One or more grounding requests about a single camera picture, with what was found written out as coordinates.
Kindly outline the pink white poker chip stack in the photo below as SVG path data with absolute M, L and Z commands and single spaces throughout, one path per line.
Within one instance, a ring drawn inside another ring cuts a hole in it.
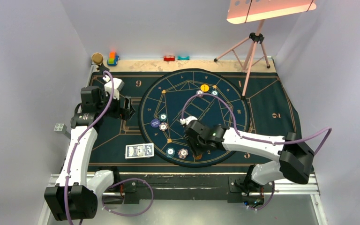
M 180 159 L 185 159 L 188 156 L 188 150 L 187 149 L 180 149 L 178 151 L 178 157 Z

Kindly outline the green poker chip stack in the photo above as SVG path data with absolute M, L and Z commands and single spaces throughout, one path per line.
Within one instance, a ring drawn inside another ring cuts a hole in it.
M 165 155 L 166 155 L 167 158 L 173 158 L 174 155 L 175 155 L 175 150 L 174 150 L 174 148 L 167 148 Z

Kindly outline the yellow dealer button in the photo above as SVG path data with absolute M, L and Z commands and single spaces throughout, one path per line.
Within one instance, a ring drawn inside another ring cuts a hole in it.
M 200 86 L 200 89 L 201 89 L 201 91 L 203 91 L 203 92 L 208 92 L 209 89 L 210 89 L 210 87 L 209 87 L 209 85 L 207 85 L 207 84 L 202 84 L 202 85 Z

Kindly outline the orange red poker chip stack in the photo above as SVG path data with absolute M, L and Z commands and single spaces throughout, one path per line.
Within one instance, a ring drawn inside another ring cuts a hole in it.
M 199 155 L 193 155 L 195 160 L 200 160 L 202 158 L 202 154 Z

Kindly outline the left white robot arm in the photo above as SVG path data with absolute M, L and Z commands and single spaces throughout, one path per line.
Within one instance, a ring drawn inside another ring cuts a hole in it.
M 135 113 L 131 98 L 122 104 L 124 82 L 104 77 L 104 86 L 81 89 L 81 102 L 71 118 L 70 144 L 63 168 L 54 186 L 45 189 L 45 201 L 57 221 L 94 218 L 103 192 L 117 191 L 121 179 L 115 167 L 99 169 L 89 180 L 88 166 L 104 117 L 128 120 Z

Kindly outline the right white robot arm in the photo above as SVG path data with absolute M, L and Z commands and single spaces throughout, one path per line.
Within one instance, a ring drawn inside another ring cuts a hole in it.
M 181 119 L 184 138 L 195 155 L 209 150 L 239 151 L 270 161 L 248 169 L 243 185 L 255 191 L 269 182 L 288 179 L 307 184 L 313 172 L 314 151 L 305 142 L 292 142 L 284 136 L 266 136 L 237 131 L 233 127 L 202 124 L 195 117 Z

